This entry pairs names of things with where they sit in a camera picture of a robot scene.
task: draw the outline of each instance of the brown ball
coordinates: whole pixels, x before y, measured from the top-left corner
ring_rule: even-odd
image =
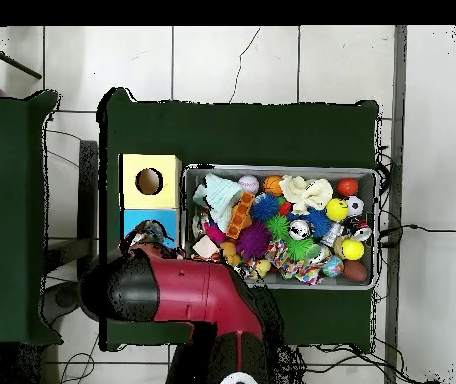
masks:
[[[367,278],[367,269],[359,261],[344,261],[343,276],[355,283],[362,283]]]

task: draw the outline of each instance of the orange ball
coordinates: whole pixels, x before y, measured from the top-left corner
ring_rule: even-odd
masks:
[[[336,188],[344,197],[354,196],[358,192],[358,181],[354,178],[342,178]]]
[[[272,194],[273,196],[281,196],[283,190],[280,187],[281,177],[277,175],[271,175],[264,180],[263,191],[264,193]]]

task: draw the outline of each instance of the baseball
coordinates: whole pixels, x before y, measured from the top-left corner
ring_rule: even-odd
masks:
[[[258,192],[258,188],[260,187],[258,180],[253,175],[244,175],[241,177],[239,185],[244,191],[252,194],[256,194]]]

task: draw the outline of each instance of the green cloth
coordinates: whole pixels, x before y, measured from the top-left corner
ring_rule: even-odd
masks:
[[[191,163],[374,168],[378,107],[359,105],[202,105],[133,102],[124,89],[101,102],[107,133],[107,245],[119,241],[117,160],[121,153],[171,154]],[[354,343],[370,349],[371,290],[274,290],[289,344]],[[108,343],[187,340],[177,323],[107,323]]]
[[[56,92],[0,98],[0,342],[59,343],[40,318],[44,277],[42,130]]]

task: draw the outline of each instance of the toy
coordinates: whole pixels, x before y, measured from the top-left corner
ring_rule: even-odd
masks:
[[[262,188],[264,193],[272,194],[273,196],[281,196],[283,190],[280,187],[281,177],[277,175],[271,175],[264,180],[264,186]]]
[[[219,252],[215,243],[208,236],[203,236],[192,249],[202,258],[210,258],[214,253]]]
[[[310,237],[312,230],[310,224],[303,219],[296,219],[292,221],[289,225],[288,235],[293,240],[304,240]]]
[[[255,197],[251,206],[251,217],[260,221],[267,221],[271,216],[278,213],[278,198],[271,194],[262,193]]]
[[[230,225],[226,234],[232,239],[239,237],[241,230],[245,227],[247,223],[246,218],[249,214],[251,204],[255,200],[255,195],[251,193],[242,193],[240,196],[239,203],[235,206]]]
[[[219,246],[223,241],[226,240],[226,234],[223,233],[216,224],[203,224],[206,235],[212,240],[215,244]]]
[[[275,215],[267,220],[267,229],[272,234],[273,240],[282,240],[288,235],[288,220],[284,216]]]
[[[344,240],[341,249],[344,257],[351,261],[357,261],[365,253],[363,243],[353,239]]]
[[[358,216],[363,213],[363,200],[359,199],[356,196],[349,196],[345,199],[347,207],[349,208],[348,217]]]
[[[343,276],[350,281],[362,283],[367,279],[367,268],[358,261],[344,261]]]
[[[328,262],[329,258],[331,258],[331,251],[329,250],[329,247],[323,244],[317,246],[319,246],[319,253],[316,256],[308,255],[308,257],[305,258],[305,264],[320,268]]]
[[[349,207],[343,199],[331,199],[326,206],[326,216],[331,221],[339,222],[347,218]]]
[[[259,259],[256,262],[253,261],[253,263],[254,267],[249,275],[249,278],[251,278],[252,280],[259,280],[265,278],[265,276],[271,269],[271,262],[269,262],[269,260],[267,259]]]
[[[178,209],[181,162],[173,155],[119,155],[122,209]]]
[[[305,181],[302,177],[285,175],[279,184],[285,199],[293,204],[295,214],[307,214],[308,206],[322,210],[333,196],[333,188],[324,178]]]
[[[342,227],[338,222],[333,222],[331,228],[326,233],[326,235],[322,237],[322,240],[320,242],[326,246],[332,247],[335,239],[338,236],[342,235],[343,231],[344,227]]]
[[[336,189],[341,196],[354,196],[358,192],[358,181],[354,178],[342,178],[338,181]]]
[[[223,257],[226,259],[226,263],[232,267],[238,266],[241,262],[240,256],[237,255],[237,249],[235,244],[231,241],[225,241],[219,245],[223,252]]]
[[[358,241],[367,241],[372,235],[372,230],[363,218],[352,217],[347,223],[351,238]]]
[[[239,180],[239,185],[244,191],[251,194],[258,193],[258,189],[260,188],[258,180],[253,175],[244,175],[241,177]]]
[[[290,258],[288,248],[283,240],[273,241],[265,257],[280,271],[281,276],[288,280],[293,277],[307,284],[317,284],[321,281],[319,270],[304,261],[294,261]]]
[[[240,232],[237,240],[237,253],[241,253],[245,260],[262,257],[267,251],[271,237],[271,232],[263,222],[254,221],[251,227]]]
[[[331,256],[321,270],[327,277],[338,277],[344,270],[344,263],[338,256]]]
[[[292,203],[283,202],[278,209],[278,213],[280,215],[288,215],[291,210],[292,210]]]
[[[235,214],[237,214],[237,205],[235,205],[232,209],[232,218]],[[246,218],[244,219],[244,222],[242,223],[241,230],[243,230],[244,228],[248,228],[252,223],[253,223],[253,220],[251,219],[249,214],[247,214]]]
[[[236,182],[220,178],[214,174],[207,174],[205,185],[200,184],[198,186],[194,192],[193,201],[208,208],[210,216],[219,229],[223,233],[227,233],[232,219],[232,208],[239,201],[241,195],[242,188]]]
[[[162,228],[162,243],[177,247],[179,239],[179,213],[177,209],[125,209],[123,211],[123,237],[127,237],[142,222],[156,222]]]
[[[289,238],[285,243],[287,245],[288,254],[294,261],[300,261],[301,259],[306,258],[308,253],[312,251],[314,245],[311,238],[305,240],[293,240]]]
[[[340,259],[345,259],[344,253],[342,251],[342,243],[348,238],[349,236],[338,236],[333,243],[333,251],[335,252],[335,255]]]
[[[308,215],[296,215],[294,213],[289,213],[287,219],[293,221],[294,219],[304,219],[308,221],[313,227],[313,237],[320,238],[326,235],[333,221],[331,221],[327,216],[326,212],[318,211],[313,208],[308,208]]]

